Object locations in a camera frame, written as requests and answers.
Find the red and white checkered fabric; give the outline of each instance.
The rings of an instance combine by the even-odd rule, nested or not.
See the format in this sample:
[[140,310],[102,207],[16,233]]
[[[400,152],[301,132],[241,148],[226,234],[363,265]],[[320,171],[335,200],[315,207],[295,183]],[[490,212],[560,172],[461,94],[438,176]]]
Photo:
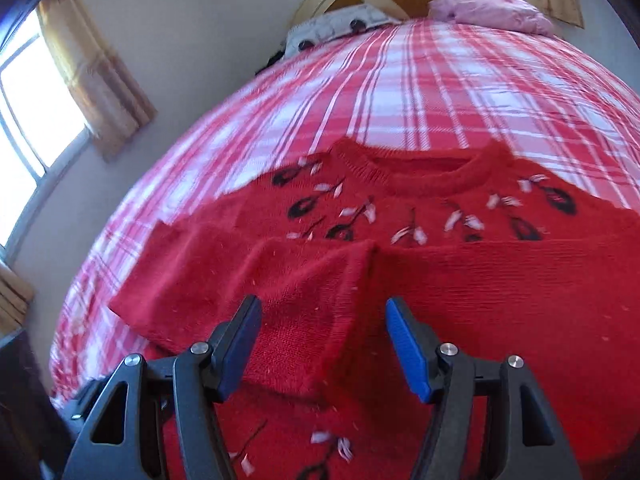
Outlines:
[[497,137],[591,194],[640,210],[639,129],[638,96],[559,40],[420,20],[306,51],[204,115],[129,191],[66,297],[51,349],[54,397],[68,399],[145,349],[108,304],[158,219],[171,222],[345,134],[409,150]]

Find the ribbed collar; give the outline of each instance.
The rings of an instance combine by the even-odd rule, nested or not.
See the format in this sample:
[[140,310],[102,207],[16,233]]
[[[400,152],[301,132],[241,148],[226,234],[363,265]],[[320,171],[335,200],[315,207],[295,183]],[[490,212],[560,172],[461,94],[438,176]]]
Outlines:
[[[408,152],[390,148],[364,146],[343,137],[330,149],[331,156],[344,171],[390,194],[449,196],[484,184],[494,173],[504,171],[513,162],[509,148],[498,140],[490,140],[479,150]],[[454,171],[430,174],[398,173],[377,163],[380,158],[404,161],[459,160]]]

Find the red knit fabric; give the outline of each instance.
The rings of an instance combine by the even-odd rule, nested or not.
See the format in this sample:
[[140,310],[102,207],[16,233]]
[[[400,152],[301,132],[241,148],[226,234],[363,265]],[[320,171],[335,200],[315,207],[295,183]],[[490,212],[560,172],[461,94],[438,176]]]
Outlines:
[[261,298],[245,384],[218,409],[231,452],[268,421],[247,450],[252,478],[318,462],[316,430],[352,440],[350,464],[330,459],[332,479],[409,476],[429,410],[385,331],[385,300],[402,296],[468,354],[523,356],[596,479],[640,426],[639,242],[635,213],[500,142],[438,153],[343,139],[158,224],[110,307],[159,351],[181,352],[246,294]]

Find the metal screw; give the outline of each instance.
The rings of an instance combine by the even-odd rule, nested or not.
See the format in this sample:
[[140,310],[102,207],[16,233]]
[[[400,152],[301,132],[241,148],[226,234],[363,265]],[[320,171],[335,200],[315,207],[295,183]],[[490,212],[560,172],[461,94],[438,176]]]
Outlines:
[[522,368],[524,366],[524,359],[519,355],[511,355],[507,359],[511,368]]
[[191,345],[191,353],[200,355],[206,354],[207,350],[209,350],[209,344],[204,341],[200,341],[199,343],[194,343]]
[[124,358],[124,364],[127,366],[136,366],[140,364],[140,354],[131,354]]
[[442,343],[440,345],[440,353],[448,356],[453,356],[458,353],[458,347],[453,343]]

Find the white wall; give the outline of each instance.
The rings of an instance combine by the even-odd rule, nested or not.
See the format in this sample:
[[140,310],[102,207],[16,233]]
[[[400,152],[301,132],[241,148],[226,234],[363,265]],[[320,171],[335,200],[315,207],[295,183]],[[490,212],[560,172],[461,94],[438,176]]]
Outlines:
[[[84,0],[158,110],[119,158],[90,146],[41,209],[15,259],[37,291],[28,330],[44,380],[60,307],[92,242],[129,188],[197,117],[276,50],[301,0]],[[565,37],[640,89],[640,54],[604,0],[581,0],[587,30]]]

